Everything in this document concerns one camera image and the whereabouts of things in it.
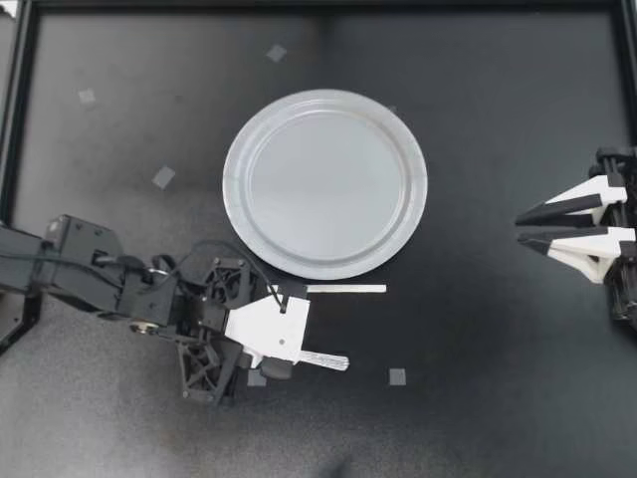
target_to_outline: black metal frame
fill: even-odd
[[[21,0],[14,45],[0,117],[0,221],[12,223],[15,184],[29,100],[31,72],[40,17],[82,9],[288,9],[288,8],[405,8],[452,9],[597,9],[611,14],[619,52],[630,138],[637,143],[637,11],[633,0]],[[0,337],[3,350],[33,327],[39,318],[39,299],[27,299],[21,321],[9,336]]]

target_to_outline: tape piece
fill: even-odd
[[[384,294],[385,284],[307,284],[308,294]]]
[[[248,370],[248,386],[266,386],[268,379],[261,375],[259,370]]]
[[[0,9],[4,10],[11,18],[16,18],[18,15],[18,0],[0,1]]]
[[[83,105],[92,105],[96,102],[96,92],[87,88],[86,90],[81,90],[78,92],[78,96],[80,97],[80,101]]]
[[[407,370],[404,368],[389,369],[389,385],[405,386],[407,384]]]
[[[152,178],[152,182],[159,189],[165,189],[173,177],[175,177],[175,171],[170,169],[168,166],[163,166],[157,171],[155,177]]]
[[[283,48],[281,45],[273,45],[268,53],[266,53],[266,57],[275,63],[279,63],[287,54],[288,50]]]

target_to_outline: black cable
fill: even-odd
[[[65,266],[75,267],[75,268],[80,269],[82,271],[88,272],[89,274],[97,277],[101,281],[104,281],[107,284],[118,288],[119,290],[122,289],[122,285],[118,284],[114,279],[112,279],[108,275],[104,274],[101,271],[98,271],[98,270],[94,269],[91,266],[88,266],[87,264],[84,264],[84,263],[79,262],[79,261],[74,261],[72,259],[64,259],[62,257],[43,256],[43,255],[39,255],[39,254],[12,254],[12,253],[9,253],[9,252],[0,252],[0,258],[13,259],[13,260],[16,260],[16,261],[34,261],[34,262],[35,261],[42,261],[42,262],[50,262],[50,263],[54,263],[54,264],[63,264]]]
[[[156,291],[160,289],[161,287],[163,287],[168,282],[168,280],[170,280],[170,278],[177,276],[180,273],[180,269],[183,266],[183,264],[192,257],[192,255],[197,251],[197,249],[203,246],[225,247],[226,249],[232,251],[234,254],[238,255],[243,260],[245,260],[248,264],[250,264],[250,267],[254,269],[257,275],[265,282],[266,287],[268,288],[268,291],[270,291],[270,295],[277,302],[277,305],[281,308],[281,310],[284,309],[284,305],[279,299],[279,296],[277,295],[277,291],[275,291],[275,288],[272,285],[272,282],[270,282],[270,279],[268,278],[268,276],[266,276],[263,270],[259,266],[257,266],[255,261],[253,261],[247,254],[245,254],[243,251],[239,250],[238,248],[236,248],[229,242],[217,240],[217,239],[205,239],[203,241],[196,242],[192,246],[190,251],[185,256],[183,256],[176,264],[174,264],[174,267],[170,270],[170,272],[168,272],[168,274],[163,278],[163,280],[161,280],[157,284],[150,286],[148,289],[145,289],[143,292],[141,292],[141,294],[147,294],[149,292]]]

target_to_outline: white paper plate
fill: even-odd
[[[241,239],[264,261],[309,279],[343,279],[392,257],[427,198],[416,139],[361,95],[314,90],[282,98],[235,138],[223,197]]]

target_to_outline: plate rim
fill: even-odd
[[[295,105],[330,101],[339,102],[343,105],[351,103],[366,111],[374,112],[371,119],[374,122],[378,122],[379,126],[385,129],[385,133],[390,139],[398,145],[403,161],[406,159],[408,173],[411,173],[407,177],[411,180],[408,181],[410,192],[403,199],[402,204],[405,212],[402,214],[402,218],[399,217],[397,219],[397,225],[394,231],[386,236],[387,239],[384,242],[380,241],[380,245],[377,248],[372,249],[369,254],[363,255],[362,258],[358,257],[354,260],[344,261],[339,265],[327,262],[328,265],[326,266],[314,259],[308,259],[306,263],[299,262],[297,256],[286,253],[282,248],[274,246],[272,240],[265,237],[252,224],[252,221],[248,218],[249,213],[242,207],[244,202],[241,200],[236,201],[237,195],[243,193],[232,192],[235,188],[230,188],[228,184],[240,180],[235,175],[238,167],[237,162],[241,157],[245,156],[242,151],[246,148],[249,150],[251,142],[254,142],[251,137],[258,136],[257,132],[268,124],[268,121],[264,119],[269,118],[272,114],[276,115],[284,112]],[[239,238],[255,255],[273,267],[287,273],[306,279],[329,281],[355,277],[369,272],[398,253],[411,239],[420,223],[427,201],[428,182],[426,161],[420,145],[409,127],[394,112],[381,103],[357,93],[344,90],[319,89],[302,91],[279,98],[248,119],[228,149],[223,169],[222,189],[224,206],[230,223]]]

